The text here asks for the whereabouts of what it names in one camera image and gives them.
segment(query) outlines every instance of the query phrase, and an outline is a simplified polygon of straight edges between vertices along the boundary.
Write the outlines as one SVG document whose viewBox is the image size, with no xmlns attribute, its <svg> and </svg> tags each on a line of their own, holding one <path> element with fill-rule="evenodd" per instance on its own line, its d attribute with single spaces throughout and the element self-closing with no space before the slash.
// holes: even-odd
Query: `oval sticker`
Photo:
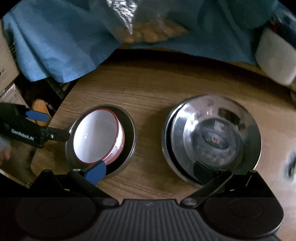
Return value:
<svg viewBox="0 0 296 241">
<path fill-rule="evenodd" d="M 202 134 L 202 137 L 205 140 L 205 142 L 212 147 L 219 148 L 219 149 L 228 148 L 227 141 L 214 132 L 206 131 Z"/>
</svg>

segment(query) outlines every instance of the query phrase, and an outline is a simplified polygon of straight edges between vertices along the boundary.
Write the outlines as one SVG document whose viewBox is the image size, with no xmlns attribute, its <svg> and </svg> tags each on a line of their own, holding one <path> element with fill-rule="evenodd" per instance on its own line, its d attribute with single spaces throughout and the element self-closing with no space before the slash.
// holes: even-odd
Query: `ribbed black surface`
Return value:
<svg viewBox="0 0 296 241">
<path fill-rule="evenodd" d="M 233 241 L 209 228 L 199 213 L 174 200 L 125 200 L 105 210 L 85 233 L 71 240 L 87 241 Z M 279 241 L 276 237 L 261 241 Z"/>
</svg>

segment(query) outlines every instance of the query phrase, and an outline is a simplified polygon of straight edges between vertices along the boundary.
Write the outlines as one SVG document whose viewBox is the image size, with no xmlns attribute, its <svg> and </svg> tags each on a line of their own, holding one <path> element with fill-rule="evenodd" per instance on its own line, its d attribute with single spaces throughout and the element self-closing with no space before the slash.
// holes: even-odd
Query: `wooden table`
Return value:
<svg viewBox="0 0 296 241">
<path fill-rule="evenodd" d="M 218 61 L 153 50 L 118 50 L 83 76 L 58 109 L 50 126 L 68 129 L 87 109 L 100 104 L 124 108 L 138 134 L 136 153 L 119 175 L 98 184 L 117 199 L 176 198 L 195 191 L 168 166 L 161 149 L 161 130 L 170 110 L 183 99 L 200 94 L 229 97 L 254 116 L 262 135 L 257 170 L 285 211 L 279 237 L 294 240 L 296 180 L 285 167 L 296 150 L 296 112 L 288 90 L 271 80 Z M 55 174 L 69 169 L 64 144 L 49 141 L 36 152 L 32 170 Z"/>
</svg>

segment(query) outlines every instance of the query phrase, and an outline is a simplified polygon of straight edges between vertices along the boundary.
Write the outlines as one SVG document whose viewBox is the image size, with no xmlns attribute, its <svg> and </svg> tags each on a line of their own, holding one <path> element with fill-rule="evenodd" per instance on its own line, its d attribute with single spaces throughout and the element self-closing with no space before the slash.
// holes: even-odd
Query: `food in plastic bag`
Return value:
<svg viewBox="0 0 296 241">
<path fill-rule="evenodd" d="M 102 22 L 121 43 L 153 43 L 188 32 L 167 19 L 173 1 L 98 0 L 97 3 Z"/>
</svg>

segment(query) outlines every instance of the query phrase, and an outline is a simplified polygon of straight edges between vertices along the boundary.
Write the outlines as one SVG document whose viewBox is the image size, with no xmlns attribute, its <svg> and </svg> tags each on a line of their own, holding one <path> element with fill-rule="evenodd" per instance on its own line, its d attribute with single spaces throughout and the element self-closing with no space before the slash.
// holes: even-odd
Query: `orange object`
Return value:
<svg viewBox="0 0 296 241">
<path fill-rule="evenodd" d="M 39 111 L 39 112 L 49 115 L 49 120 L 47 122 L 36 120 L 35 121 L 36 124 L 38 124 L 40 126 L 48 126 L 49 125 L 50 121 L 52 120 L 52 116 L 49 114 L 44 100 L 41 100 L 41 99 L 35 100 L 32 104 L 32 110 Z"/>
</svg>

